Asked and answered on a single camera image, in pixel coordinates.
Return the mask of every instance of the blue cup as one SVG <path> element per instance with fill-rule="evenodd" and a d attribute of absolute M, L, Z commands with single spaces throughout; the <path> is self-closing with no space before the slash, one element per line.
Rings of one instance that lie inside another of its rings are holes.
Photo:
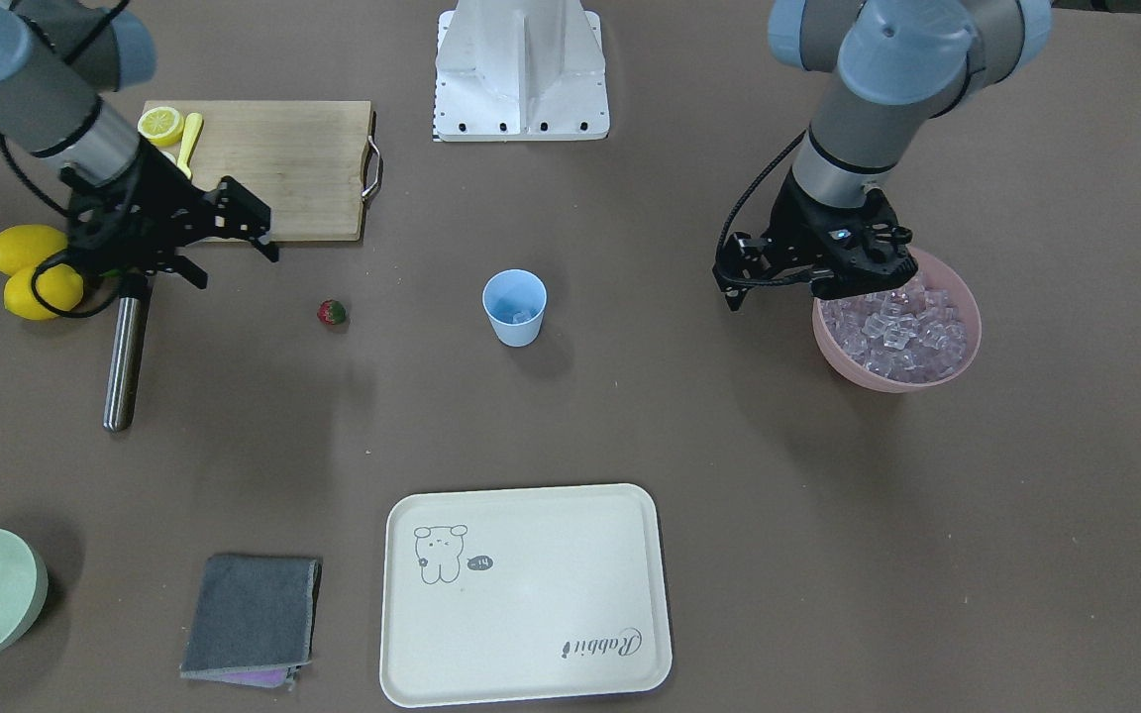
<path fill-rule="evenodd" d="M 543 282 L 526 270 L 497 273 L 484 287 L 484 310 L 495 337 L 508 347 L 526 347 L 535 341 L 548 302 Z"/>

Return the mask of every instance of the sliced lemon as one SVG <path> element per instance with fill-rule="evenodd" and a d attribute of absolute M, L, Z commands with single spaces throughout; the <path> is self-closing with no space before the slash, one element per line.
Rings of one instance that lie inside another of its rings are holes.
<path fill-rule="evenodd" d="M 68 244 L 63 232 L 50 226 L 11 226 L 0 232 L 0 273 L 15 275 L 60 252 Z"/>
<path fill-rule="evenodd" d="M 34 267 L 26 267 L 11 276 L 3 287 L 3 307 L 24 319 L 54 319 L 54 311 L 47 310 L 29 290 Z M 68 266 L 55 266 L 38 275 L 38 294 L 58 310 L 72 310 L 82 301 L 82 276 Z"/>
<path fill-rule="evenodd" d="M 178 108 L 153 107 L 139 118 L 139 133 L 154 146 L 170 146 L 183 137 L 183 116 Z"/>

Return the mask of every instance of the yellow knife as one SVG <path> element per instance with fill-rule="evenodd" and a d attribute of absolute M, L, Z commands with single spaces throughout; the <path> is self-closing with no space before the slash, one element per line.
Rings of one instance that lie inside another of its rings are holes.
<path fill-rule="evenodd" d="M 187 162 L 191 161 L 192 153 L 196 148 L 196 139 L 200 139 L 200 127 L 203 123 L 204 119 L 196 112 L 187 114 L 187 118 L 183 121 L 183 144 L 178 146 L 178 160 L 176 163 L 178 170 L 183 171 L 183 176 L 186 176 L 187 180 L 192 180 L 192 169 L 187 167 Z"/>

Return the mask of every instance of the bear drawing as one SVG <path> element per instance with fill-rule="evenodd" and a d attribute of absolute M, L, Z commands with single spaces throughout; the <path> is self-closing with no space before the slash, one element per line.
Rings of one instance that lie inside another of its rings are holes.
<path fill-rule="evenodd" d="M 456 582 L 461 576 L 461 553 L 466 551 L 466 525 L 416 528 L 416 564 L 421 565 L 421 582 Z"/>

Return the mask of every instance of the folded towel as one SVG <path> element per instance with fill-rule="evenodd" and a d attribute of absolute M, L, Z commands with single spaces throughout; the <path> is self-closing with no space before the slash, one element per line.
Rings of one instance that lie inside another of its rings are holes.
<path fill-rule="evenodd" d="M 311 659 L 319 560 L 216 554 L 205 562 L 186 679 L 280 687 Z"/>

